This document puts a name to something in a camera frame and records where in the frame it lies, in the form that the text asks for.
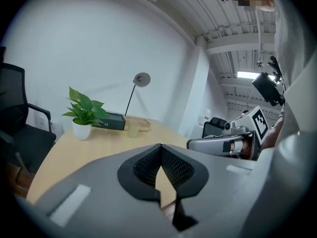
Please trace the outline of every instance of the green plant leaf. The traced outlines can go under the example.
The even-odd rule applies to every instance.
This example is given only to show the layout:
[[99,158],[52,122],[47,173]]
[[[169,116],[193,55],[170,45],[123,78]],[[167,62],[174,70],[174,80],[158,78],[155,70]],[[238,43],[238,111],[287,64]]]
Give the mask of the green plant leaf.
[[78,96],[79,96],[80,105],[83,108],[83,110],[88,111],[89,109],[93,107],[91,100],[86,95],[78,92]]
[[71,87],[69,87],[69,97],[72,100],[79,100],[78,92]]
[[87,114],[88,114],[87,111],[79,110],[79,109],[70,109],[70,108],[68,108],[68,109],[71,110],[72,112],[74,112],[77,115],[77,117],[80,119],[81,122],[85,122],[85,119],[86,119]]
[[64,113],[62,114],[62,116],[65,116],[65,117],[77,117],[77,115],[73,112],[67,112],[67,113]]
[[102,103],[102,102],[100,102],[100,101],[91,101],[91,104],[92,104],[94,107],[101,108],[104,103]]
[[91,125],[100,126],[99,122],[97,122],[97,121],[90,121],[90,122],[91,122]]
[[80,105],[80,101],[72,100],[72,99],[69,99],[69,98],[67,98],[67,99],[68,99],[68,100],[71,100],[71,101],[73,101],[73,102],[76,102],[76,103],[79,105],[79,107],[82,108],[81,105]]
[[99,107],[93,107],[91,111],[94,112],[94,115],[96,118],[106,119],[109,116],[108,113],[104,109]]
[[75,109],[75,110],[81,110],[81,107],[80,107],[78,104],[72,104],[72,103],[71,103],[71,106],[72,106],[73,109]]
[[87,121],[93,121],[94,119],[95,119],[94,113],[93,113],[93,112],[89,112],[89,113],[87,114],[86,120],[87,120]]
[[71,110],[73,113],[75,113],[77,115],[77,110],[71,109],[71,108],[68,108],[68,109]]
[[90,123],[82,122],[82,121],[80,121],[80,119],[74,119],[73,121],[74,121],[74,123],[76,123],[78,125],[90,125]]
[[89,122],[98,122],[98,123],[104,123],[104,121],[101,121],[100,119],[98,118],[94,118],[93,120],[89,120]]

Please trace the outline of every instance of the electrical outlet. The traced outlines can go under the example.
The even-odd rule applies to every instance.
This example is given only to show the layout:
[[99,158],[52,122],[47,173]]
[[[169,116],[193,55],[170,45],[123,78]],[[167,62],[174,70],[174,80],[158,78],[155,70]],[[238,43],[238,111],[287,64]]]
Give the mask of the electrical outlet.
[[40,124],[45,125],[45,119],[44,119],[44,117],[40,117]]

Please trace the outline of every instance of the black box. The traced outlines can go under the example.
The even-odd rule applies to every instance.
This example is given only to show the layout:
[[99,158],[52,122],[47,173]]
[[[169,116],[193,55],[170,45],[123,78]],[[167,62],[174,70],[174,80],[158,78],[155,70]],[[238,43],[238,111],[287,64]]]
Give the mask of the black box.
[[115,130],[124,130],[125,119],[121,114],[113,114],[109,113],[109,118],[101,119],[103,123],[99,123],[100,126],[93,125],[96,128],[104,128],[104,129],[115,129]]

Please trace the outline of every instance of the person's arm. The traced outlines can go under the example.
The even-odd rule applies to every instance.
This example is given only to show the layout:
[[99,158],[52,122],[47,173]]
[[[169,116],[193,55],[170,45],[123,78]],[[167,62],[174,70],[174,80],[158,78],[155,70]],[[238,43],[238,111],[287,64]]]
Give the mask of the person's arm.
[[[279,119],[277,120],[273,128],[267,133],[267,136],[262,144],[261,151],[275,146],[278,135],[281,132],[283,123],[284,123],[284,108],[282,109]],[[246,137],[242,140],[242,143],[243,143],[243,147],[241,150],[241,155],[244,159],[248,159],[252,150],[252,140],[250,137]],[[234,142],[232,142],[231,151],[234,150],[234,147],[235,147]]]
[[282,129],[284,123],[284,117],[280,117],[274,127],[268,132],[263,144],[262,151],[267,148],[272,148],[275,146],[277,137]]

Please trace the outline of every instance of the desk lamp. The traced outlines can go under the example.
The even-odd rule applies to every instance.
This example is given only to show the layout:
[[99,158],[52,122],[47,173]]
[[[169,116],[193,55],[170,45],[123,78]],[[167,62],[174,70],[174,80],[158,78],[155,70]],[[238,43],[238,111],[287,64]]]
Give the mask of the desk lamp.
[[145,72],[141,72],[141,73],[137,74],[134,77],[134,79],[133,79],[134,87],[133,87],[133,90],[132,90],[132,93],[131,93],[131,96],[130,96],[130,100],[129,100],[129,103],[128,103],[128,106],[127,106],[127,110],[125,111],[125,116],[127,115],[127,112],[128,112],[128,109],[129,109],[129,105],[130,105],[130,101],[131,101],[135,86],[146,87],[146,86],[148,86],[150,81],[151,81],[150,75],[148,75]]

